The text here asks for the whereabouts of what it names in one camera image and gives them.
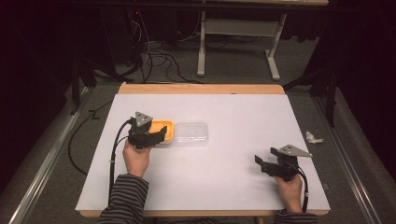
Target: wooden table edge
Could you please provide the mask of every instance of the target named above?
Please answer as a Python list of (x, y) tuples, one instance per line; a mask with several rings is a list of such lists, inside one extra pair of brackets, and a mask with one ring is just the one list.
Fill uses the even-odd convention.
[[(79, 211), (84, 217), (99, 217), (102, 211), (90, 210)], [(329, 213), (328, 210), (308, 210), (317, 216), (324, 216)], [(276, 211), (145, 211), (144, 217), (270, 217), (274, 216)]]
[(126, 84), (118, 94), (285, 94), (277, 84)]

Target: metal rail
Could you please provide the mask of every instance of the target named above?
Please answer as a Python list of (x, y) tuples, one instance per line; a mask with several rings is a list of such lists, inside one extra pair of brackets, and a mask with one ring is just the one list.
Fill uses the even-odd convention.
[(35, 203), (37, 202), (41, 192), (50, 179), (50, 175), (55, 168), (56, 162), (61, 157), (64, 140), (76, 123), (80, 114), (80, 110), (86, 103), (90, 94), (91, 92), (88, 90), (88, 88), (84, 88), (81, 94), (82, 104), (76, 113), (70, 117), (69, 121), (64, 127), (64, 131), (58, 136), (56, 142), (50, 148), (46, 159), (44, 159), (43, 163), (41, 164), (40, 169), (35, 175), (35, 179), (32, 181), (32, 184), (23, 196), (20, 205), (18, 206), (17, 210), (15, 210), (14, 215), (9, 221), (9, 224), (26, 223), (28, 217), (35, 207)]
[(361, 179), (356, 173), (355, 168), (353, 167), (352, 162), (350, 161), (347, 155), (347, 151), (345, 150), (343, 144), (341, 143), (337, 131), (333, 127), (331, 127), (331, 125), (326, 119), (325, 108), (323, 103), (320, 101), (318, 97), (314, 97), (313, 102), (317, 110), (319, 110), (319, 114), (321, 118), (325, 121), (326, 127), (329, 130), (329, 133), (332, 137), (332, 141), (335, 143), (337, 157), (341, 162), (341, 167), (343, 168), (346, 174), (346, 179), (348, 180), (349, 185), (353, 193), (355, 194), (356, 200), (358, 201), (359, 206), (361, 207), (361, 211), (363, 212), (364, 217), (367, 220), (367, 223), (369, 224), (381, 223), (381, 220), (379, 219), (379, 216), (376, 213), (375, 208), (367, 193), (366, 187), (364, 187), (363, 183), (361, 182)]

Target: silver metal bracket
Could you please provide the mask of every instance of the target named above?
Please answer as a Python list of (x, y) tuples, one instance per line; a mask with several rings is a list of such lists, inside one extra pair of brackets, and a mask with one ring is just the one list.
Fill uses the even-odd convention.
[(135, 118), (136, 118), (136, 126), (137, 127), (141, 127), (141, 126), (149, 123), (150, 121), (152, 121), (152, 117), (150, 117), (149, 115), (142, 114), (137, 111), (135, 113)]
[(313, 155), (306, 151), (303, 151), (295, 146), (287, 145), (278, 150), (279, 153), (285, 154), (287, 156), (296, 156), (296, 157), (309, 157), (312, 158)]

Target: striped sleeve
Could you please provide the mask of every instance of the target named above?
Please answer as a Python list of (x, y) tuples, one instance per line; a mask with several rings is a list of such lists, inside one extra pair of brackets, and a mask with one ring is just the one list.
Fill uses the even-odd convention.
[(134, 175), (119, 175), (114, 183), (110, 205), (102, 211), (98, 223), (143, 223), (143, 211), (149, 183)]
[(314, 224), (318, 223), (318, 217), (311, 213), (287, 213), (286, 209), (280, 210), (276, 213), (274, 224), (292, 223)]

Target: white tabletop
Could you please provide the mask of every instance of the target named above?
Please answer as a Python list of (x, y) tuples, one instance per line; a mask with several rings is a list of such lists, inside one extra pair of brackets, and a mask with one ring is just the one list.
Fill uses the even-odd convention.
[[(157, 145), (151, 150), (144, 178), (149, 182), (145, 212), (275, 211), (284, 207), (275, 180), (254, 161), (258, 155), (276, 162), (270, 147), (291, 144), (307, 151), (287, 95), (266, 94), (118, 94), (111, 106), (76, 210), (106, 208), (109, 159), (121, 124), (139, 111), (175, 124), (207, 125), (202, 147)], [(121, 136), (126, 136), (129, 126)], [(117, 148), (116, 175), (125, 174), (122, 146)], [(308, 210), (330, 206), (311, 159), (299, 158), (307, 175)]]

